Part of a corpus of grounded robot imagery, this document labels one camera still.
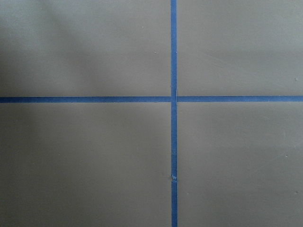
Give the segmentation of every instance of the gray panel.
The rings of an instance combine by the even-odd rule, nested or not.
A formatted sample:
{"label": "gray panel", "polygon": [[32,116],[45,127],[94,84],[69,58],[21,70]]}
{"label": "gray panel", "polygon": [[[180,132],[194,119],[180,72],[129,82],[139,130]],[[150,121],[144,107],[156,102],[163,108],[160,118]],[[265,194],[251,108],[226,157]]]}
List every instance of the gray panel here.
{"label": "gray panel", "polygon": [[1,104],[0,226],[170,226],[170,105]]}
{"label": "gray panel", "polygon": [[180,227],[300,227],[302,103],[180,103]]}
{"label": "gray panel", "polygon": [[0,96],[169,95],[169,1],[0,5]]}
{"label": "gray panel", "polygon": [[179,95],[302,95],[303,2],[179,0]]}

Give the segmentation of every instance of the blue line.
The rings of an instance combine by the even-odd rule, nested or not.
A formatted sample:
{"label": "blue line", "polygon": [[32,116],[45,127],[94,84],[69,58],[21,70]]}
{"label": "blue line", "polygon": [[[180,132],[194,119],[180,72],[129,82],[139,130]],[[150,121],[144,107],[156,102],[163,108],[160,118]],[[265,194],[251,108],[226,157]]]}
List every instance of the blue line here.
{"label": "blue line", "polygon": [[171,226],[178,226],[177,0],[170,2],[171,33]]}
{"label": "blue line", "polygon": [[303,96],[178,96],[178,102],[303,102]]}
{"label": "blue line", "polygon": [[0,103],[168,103],[169,96],[0,97]]}

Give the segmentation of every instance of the rectangular gray section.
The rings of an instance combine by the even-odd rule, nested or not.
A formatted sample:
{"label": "rectangular gray section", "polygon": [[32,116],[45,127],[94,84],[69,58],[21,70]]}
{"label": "rectangular gray section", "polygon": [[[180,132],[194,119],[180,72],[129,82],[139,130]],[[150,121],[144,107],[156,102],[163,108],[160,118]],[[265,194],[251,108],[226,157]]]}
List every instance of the rectangular gray section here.
{"label": "rectangular gray section", "polygon": [[179,0],[178,94],[303,95],[303,2]]}
{"label": "rectangular gray section", "polygon": [[0,5],[0,96],[169,96],[169,1]]}
{"label": "rectangular gray section", "polygon": [[0,226],[170,226],[169,118],[169,103],[1,104]]}
{"label": "rectangular gray section", "polygon": [[179,103],[180,227],[300,227],[303,103]]}

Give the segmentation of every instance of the vertical blue tape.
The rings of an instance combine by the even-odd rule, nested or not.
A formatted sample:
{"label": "vertical blue tape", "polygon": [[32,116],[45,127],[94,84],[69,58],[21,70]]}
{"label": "vertical blue tape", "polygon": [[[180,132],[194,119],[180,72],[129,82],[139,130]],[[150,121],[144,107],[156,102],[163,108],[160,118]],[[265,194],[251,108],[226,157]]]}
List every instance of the vertical blue tape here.
{"label": "vertical blue tape", "polygon": [[171,32],[171,226],[178,226],[177,178],[177,0],[170,2]]}

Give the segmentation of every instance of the horizontal blue tape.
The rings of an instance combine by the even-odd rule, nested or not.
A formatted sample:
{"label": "horizontal blue tape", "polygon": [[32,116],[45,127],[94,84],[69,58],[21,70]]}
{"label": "horizontal blue tape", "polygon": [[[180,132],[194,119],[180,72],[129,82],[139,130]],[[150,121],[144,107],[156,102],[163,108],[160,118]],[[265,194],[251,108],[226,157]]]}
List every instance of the horizontal blue tape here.
{"label": "horizontal blue tape", "polygon": [[178,96],[183,103],[215,102],[303,102],[303,96]]}
{"label": "horizontal blue tape", "polygon": [[0,103],[168,103],[170,96],[0,97]]}

